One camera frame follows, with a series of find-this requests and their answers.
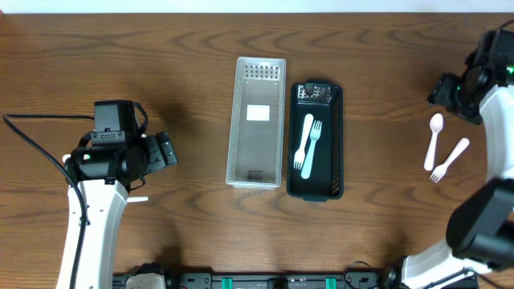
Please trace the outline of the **white plastic fork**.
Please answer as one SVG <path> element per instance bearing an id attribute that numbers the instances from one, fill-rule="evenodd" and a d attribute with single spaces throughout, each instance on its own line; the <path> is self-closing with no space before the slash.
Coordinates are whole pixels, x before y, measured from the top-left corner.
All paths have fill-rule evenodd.
<path id="1" fill-rule="evenodd" d="M 308 136 L 310 134 L 314 117 L 308 113 L 304 117 L 304 123 L 302 127 L 302 134 L 300 138 L 300 146 L 296 150 L 294 155 L 294 168 L 302 169 L 304 158 L 305 158 L 305 145 L 307 144 Z"/>

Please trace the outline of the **mint green plastic fork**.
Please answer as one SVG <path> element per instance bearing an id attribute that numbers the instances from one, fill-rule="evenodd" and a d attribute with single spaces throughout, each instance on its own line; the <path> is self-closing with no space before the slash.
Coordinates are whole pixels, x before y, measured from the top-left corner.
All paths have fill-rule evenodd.
<path id="1" fill-rule="evenodd" d="M 303 179 L 310 178 L 316 142 L 320 139 L 321 130 L 322 130 L 322 122 L 320 120 L 316 120 L 314 122 L 311 133 L 309 135 L 310 136 L 310 144 L 309 144 L 309 148 L 308 148 L 308 153 L 307 153 L 306 159 L 304 161 L 304 166 L 303 166 L 301 174 L 300 174 L 300 176 Z"/>

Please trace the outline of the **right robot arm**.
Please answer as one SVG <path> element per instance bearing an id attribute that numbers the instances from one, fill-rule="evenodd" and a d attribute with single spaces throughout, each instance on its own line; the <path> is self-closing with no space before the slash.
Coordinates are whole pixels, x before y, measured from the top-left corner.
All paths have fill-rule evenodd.
<path id="1" fill-rule="evenodd" d="M 476 64 L 462 77 L 445 74 L 427 100 L 484 124 L 487 181 L 454 211 L 442 241 L 390 272 L 387 283 L 397 288 L 443 288 L 513 266 L 513 66 Z"/>

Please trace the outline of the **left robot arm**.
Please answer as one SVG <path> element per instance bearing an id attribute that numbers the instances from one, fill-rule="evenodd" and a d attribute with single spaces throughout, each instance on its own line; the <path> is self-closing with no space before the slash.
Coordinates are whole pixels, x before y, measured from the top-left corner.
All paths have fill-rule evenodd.
<path id="1" fill-rule="evenodd" d="M 132 182 L 177 163 L 169 134 L 89 132 L 63 160 L 69 219 L 57 286 L 110 288 Z"/>

